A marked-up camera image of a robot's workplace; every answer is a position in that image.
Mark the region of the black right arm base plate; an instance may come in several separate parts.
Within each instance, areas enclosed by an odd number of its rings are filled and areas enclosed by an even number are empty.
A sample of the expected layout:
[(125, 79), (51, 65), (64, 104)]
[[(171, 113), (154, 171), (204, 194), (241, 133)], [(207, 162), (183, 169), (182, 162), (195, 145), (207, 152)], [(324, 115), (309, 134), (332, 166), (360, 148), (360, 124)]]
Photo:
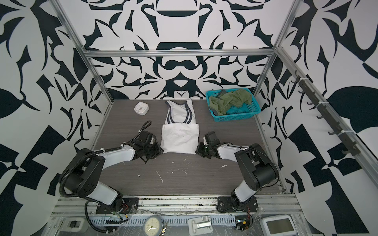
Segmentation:
[(240, 202), (236, 197), (218, 197), (216, 209), (221, 213), (229, 212), (257, 212), (258, 203), (256, 197), (251, 197), (245, 202)]

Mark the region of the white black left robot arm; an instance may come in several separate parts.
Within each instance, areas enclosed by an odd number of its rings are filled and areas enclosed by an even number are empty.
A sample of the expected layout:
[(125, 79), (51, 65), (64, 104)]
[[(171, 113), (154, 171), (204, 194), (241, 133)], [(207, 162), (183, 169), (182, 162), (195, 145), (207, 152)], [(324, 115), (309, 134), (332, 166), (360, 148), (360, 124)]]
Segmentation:
[(163, 153), (156, 136), (141, 131), (135, 139), (117, 147), (92, 151), (81, 149), (65, 168), (59, 179), (59, 193), (62, 197), (79, 197), (106, 206), (119, 207), (122, 194), (100, 182), (102, 171), (116, 164), (142, 159), (155, 159)]

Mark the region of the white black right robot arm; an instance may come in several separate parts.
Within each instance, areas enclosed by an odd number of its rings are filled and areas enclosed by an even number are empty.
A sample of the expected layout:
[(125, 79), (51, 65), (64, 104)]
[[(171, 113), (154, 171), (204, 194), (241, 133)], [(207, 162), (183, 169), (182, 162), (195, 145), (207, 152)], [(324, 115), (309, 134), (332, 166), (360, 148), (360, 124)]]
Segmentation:
[(243, 181), (232, 191), (235, 204), (243, 204), (273, 181), (279, 179), (279, 171), (274, 161), (259, 144), (237, 146), (221, 142), (215, 132), (204, 135), (196, 153), (204, 158), (218, 158), (238, 164)]

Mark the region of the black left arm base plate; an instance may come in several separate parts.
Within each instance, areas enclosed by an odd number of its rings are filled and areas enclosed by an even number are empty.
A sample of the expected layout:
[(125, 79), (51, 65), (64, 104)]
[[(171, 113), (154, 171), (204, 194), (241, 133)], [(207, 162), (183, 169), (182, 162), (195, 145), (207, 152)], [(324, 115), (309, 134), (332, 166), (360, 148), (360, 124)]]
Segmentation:
[(117, 198), (112, 204), (106, 205), (100, 202), (96, 209), (96, 214), (112, 214), (117, 212), (119, 214), (129, 214), (138, 209), (138, 197), (123, 197)]

